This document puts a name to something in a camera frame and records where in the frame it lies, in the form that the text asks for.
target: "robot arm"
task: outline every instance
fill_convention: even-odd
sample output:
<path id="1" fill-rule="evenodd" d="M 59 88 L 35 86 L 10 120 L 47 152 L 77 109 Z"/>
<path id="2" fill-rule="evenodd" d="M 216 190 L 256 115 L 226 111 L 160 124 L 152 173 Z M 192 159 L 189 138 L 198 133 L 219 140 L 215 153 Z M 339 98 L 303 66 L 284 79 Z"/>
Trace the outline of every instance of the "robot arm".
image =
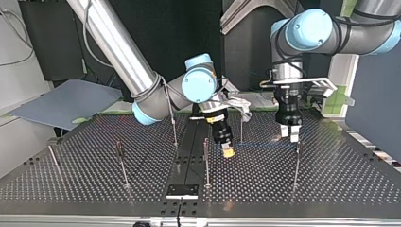
<path id="1" fill-rule="evenodd" d="M 350 18 L 332 18 L 321 9 L 304 11 L 271 28 L 275 98 L 279 103 L 276 121 L 283 136 L 291 130 L 291 142 L 298 142 L 302 116 L 298 108 L 302 82 L 312 81 L 336 87 L 328 79 L 303 79 L 302 53 L 380 54 L 393 49 L 400 40 L 401 1 L 359 0 Z"/>
<path id="2" fill-rule="evenodd" d="M 199 104 L 205 119 L 212 125 L 215 142 L 221 144 L 226 157 L 234 155 L 227 108 L 239 105 L 247 110 L 250 103 L 225 100 L 216 94 L 218 81 L 208 54 L 187 60 L 186 73 L 170 81 L 165 88 L 164 79 L 150 68 L 107 0 L 67 2 L 79 19 L 87 23 L 96 43 L 135 97 L 132 110 L 140 123 L 151 125 L 169 116 L 171 111 Z"/>

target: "gray panel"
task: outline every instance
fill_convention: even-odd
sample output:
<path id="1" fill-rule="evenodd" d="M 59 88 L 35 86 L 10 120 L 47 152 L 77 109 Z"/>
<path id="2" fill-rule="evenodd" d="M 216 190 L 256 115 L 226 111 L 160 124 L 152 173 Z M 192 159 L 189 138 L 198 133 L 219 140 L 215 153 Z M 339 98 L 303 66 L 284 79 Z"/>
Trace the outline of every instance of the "gray panel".
<path id="1" fill-rule="evenodd" d="M 346 124 L 401 161 L 401 45 L 389 53 L 361 56 Z"/>
<path id="2" fill-rule="evenodd" d="M 70 79 L 10 114 L 70 131 L 77 126 L 74 120 L 102 112 L 120 97 L 121 92 L 114 88 Z"/>

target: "metal post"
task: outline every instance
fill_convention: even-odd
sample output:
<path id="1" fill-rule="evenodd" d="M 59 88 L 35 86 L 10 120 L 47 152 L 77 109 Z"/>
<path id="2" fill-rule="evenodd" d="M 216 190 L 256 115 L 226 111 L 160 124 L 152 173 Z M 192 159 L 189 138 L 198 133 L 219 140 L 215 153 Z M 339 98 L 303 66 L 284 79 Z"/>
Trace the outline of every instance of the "metal post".
<path id="1" fill-rule="evenodd" d="M 130 183 L 128 182 L 128 177 L 127 177 L 127 170 L 124 166 L 124 157 L 125 157 L 125 153 L 123 150 L 123 143 L 121 140 L 117 140 L 116 145 L 115 145 L 115 152 L 117 155 L 117 160 L 121 165 L 121 170 L 123 172 L 124 175 L 124 181 L 125 181 L 125 188 L 131 188 Z"/>
<path id="2" fill-rule="evenodd" d="M 51 145 L 48 145 L 47 147 L 50 151 L 50 154 L 51 154 L 54 164 L 56 164 L 56 166 L 59 166 L 59 161 L 57 161 L 57 158 L 56 158 L 53 148 L 51 147 Z"/>
<path id="3" fill-rule="evenodd" d="M 209 179 L 209 140 L 207 138 L 204 139 L 203 142 L 203 160 L 206 163 L 206 188 L 211 188 Z"/>

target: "white wall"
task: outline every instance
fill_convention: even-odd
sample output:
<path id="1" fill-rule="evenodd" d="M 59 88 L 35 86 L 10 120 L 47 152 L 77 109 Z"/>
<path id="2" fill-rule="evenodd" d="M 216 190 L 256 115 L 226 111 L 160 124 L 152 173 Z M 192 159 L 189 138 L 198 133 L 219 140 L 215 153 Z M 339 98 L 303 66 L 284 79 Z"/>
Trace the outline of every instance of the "white wall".
<path id="1" fill-rule="evenodd" d="M 17 0 L 0 0 L 0 8 L 21 16 Z M 24 34 L 18 21 L 9 18 Z M 18 61 L 29 53 L 0 16 L 0 64 Z M 50 127 L 3 114 L 49 90 L 35 56 L 19 64 L 0 66 L 0 177 L 41 151 L 47 139 L 55 136 Z"/>

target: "perforated metal table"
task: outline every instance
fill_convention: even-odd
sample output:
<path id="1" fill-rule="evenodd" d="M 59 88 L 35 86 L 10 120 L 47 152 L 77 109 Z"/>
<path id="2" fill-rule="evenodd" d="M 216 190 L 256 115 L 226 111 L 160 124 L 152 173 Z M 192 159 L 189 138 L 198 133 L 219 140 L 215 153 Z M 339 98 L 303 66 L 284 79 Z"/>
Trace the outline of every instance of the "perforated metal table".
<path id="1" fill-rule="evenodd" d="M 209 146 L 212 187 L 205 188 L 203 141 L 213 141 L 205 122 L 177 115 L 176 148 L 168 120 L 146 127 L 131 115 L 97 115 L 54 147 L 59 167 L 46 149 L 0 180 L 0 226 L 17 219 L 42 225 L 401 225 L 401 175 L 335 123 L 304 111 L 294 185 L 295 145 L 280 138 L 274 113 L 253 113 L 242 143 L 239 118 L 230 113 L 235 157 L 224 159 L 217 145 Z M 130 189 L 115 157 L 117 140 L 127 154 Z M 197 185 L 198 198 L 168 200 L 169 186 L 177 184 Z"/>

